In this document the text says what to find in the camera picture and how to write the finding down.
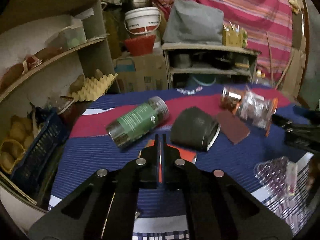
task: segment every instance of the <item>spice jar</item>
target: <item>spice jar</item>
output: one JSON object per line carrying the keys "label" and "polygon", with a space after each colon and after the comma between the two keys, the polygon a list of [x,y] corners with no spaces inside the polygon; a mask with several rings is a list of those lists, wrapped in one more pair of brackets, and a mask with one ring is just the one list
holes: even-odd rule
{"label": "spice jar", "polygon": [[167,120],[169,110],[160,97],[152,97],[106,127],[107,133],[119,148],[125,148]]}
{"label": "spice jar", "polygon": [[231,87],[224,87],[221,94],[221,107],[229,111],[236,111],[240,106],[240,101],[244,96],[242,90]]}

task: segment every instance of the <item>egg carton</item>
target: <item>egg carton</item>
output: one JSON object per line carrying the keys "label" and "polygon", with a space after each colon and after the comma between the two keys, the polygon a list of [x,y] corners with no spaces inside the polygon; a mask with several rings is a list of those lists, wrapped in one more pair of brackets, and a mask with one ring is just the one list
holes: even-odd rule
{"label": "egg carton", "polygon": [[108,76],[103,75],[100,80],[92,77],[86,78],[84,86],[76,93],[69,93],[69,97],[73,97],[75,102],[78,101],[95,101],[103,96],[116,79],[117,74]]}

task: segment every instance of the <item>curved shelf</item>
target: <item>curved shelf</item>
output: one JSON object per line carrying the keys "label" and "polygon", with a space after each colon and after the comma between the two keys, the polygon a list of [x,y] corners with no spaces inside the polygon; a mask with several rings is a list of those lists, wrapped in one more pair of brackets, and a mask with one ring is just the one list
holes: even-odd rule
{"label": "curved shelf", "polygon": [[63,14],[77,15],[96,0],[10,0],[0,15],[0,33],[18,25]]}
{"label": "curved shelf", "polygon": [[45,61],[44,63],[39,64],[35,68],[28,71],[25,75],[23,75],[20,79],[15,81],[13,84],[11,84],[10,87],[8,87],[1,95],[0,95],[0,103],[13,91],[15,90],[19,85],[21,85],[25,80],[27,80],[29,77],[31,77],[33,74],[37,73],[38,71],[44,69],[46,66],[50,65],[51,63],[59,60],[60,58],[63,58],[66,55],[69,55],[77,50],[83,49],[87,46],[90,46],[92,44],[104,41],[105,37],[95,37],[90,40],[88,40],[86,43],[80,44],[79,46],[76,46],[72,49],[68,49],[65,52],[62,52],[61,54]]}

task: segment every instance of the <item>clear plastic container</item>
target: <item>clear plastic container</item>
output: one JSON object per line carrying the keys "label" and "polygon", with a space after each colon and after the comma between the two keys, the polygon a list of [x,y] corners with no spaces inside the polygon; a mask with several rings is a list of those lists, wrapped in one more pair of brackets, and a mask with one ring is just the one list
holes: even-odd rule
{"label": "clear plastic container", "polygon": [[106,127],[119,148],[125,148],[169,117],[169,109],[160,97],[152,97]]}
{"label": "clear plastic container", "polygon": [[289,162],[285,156],[258,163],[254,168],[254,174],[262,185],[268,187],[269,193],[278,198],[295,194],[298,166]]}
{"label": "clear plastic container", "polygon": [[82,21],[73,19],[72,25],[52,35],[45,44],[47,47],[62,48],[65,51],[86,42]]}
{"label": "clear plastic container", "polygon": [[265,100],[263,96],[253,93],[248,87],[238,108],[239,116],[251,119],[252,124],[263,129],[268,129],[271,116],[276,112],[277,99]]}
{"label": "clear plastic container", "polygon": [[231,112],[236,111],[240,106],[244,94],[245,92],[242,90],[237,90],[232,87],[224,87],[221,94],[220,106]]}

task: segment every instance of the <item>table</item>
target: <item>table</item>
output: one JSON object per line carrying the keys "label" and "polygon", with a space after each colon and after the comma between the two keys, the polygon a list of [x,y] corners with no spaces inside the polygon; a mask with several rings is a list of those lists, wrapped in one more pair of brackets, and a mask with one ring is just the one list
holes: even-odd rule
{"label": "table", "polygon": [[[251,85],[255,93],[266,99],[278,97],[277,113],[298,123],[307,120],[293,113],[293,104],[280,92],[259,85]],[[222,85],[197,87],[194,89],[171,89],[161,91],[133,92],[119,95],[105,95],[92,103],[78,119],[66,143],[58,172],[52,188],[50,206],[55,206],[62,198],[72,192],[87,177],[100,168],[116,170],[128,161],[136,159],[139,151],[155,133],[166,133],[169,139],[170,127],[175,118],[185,108],[198,106],[211,115],[221,111],[219,107]],[[105,126],[115,118],[127,113],[148,98],[160,96],[167,104],[170,117],[159,128],[144,136],[137,143],[120,151],[109,136]],[[307,211],[304,200],[307,197],[306,180],[308,161],[312,154],[284,145],[284,131],[271,126],[266,138],[265,131],[249,126],[250,135],[237,145],[232,145],[224,134],[219,134],[208,153],[198,153],[196,166],[205,171],[222,169],[242,187],[251,192],[270,210],[290,224],[293,233],[297,233],[305,224],[311,211]],[[291,201],[276,201],[261,188],[254,177],[256,163],[281,156],[299,166],[298,192]],[[166,192],[162,189],[140,190],[138,208],[142,211],[134,227],[135,237],[147,236],[147,233],[166,232],[165,239],[187,239],[187,224],[182,192]]]}

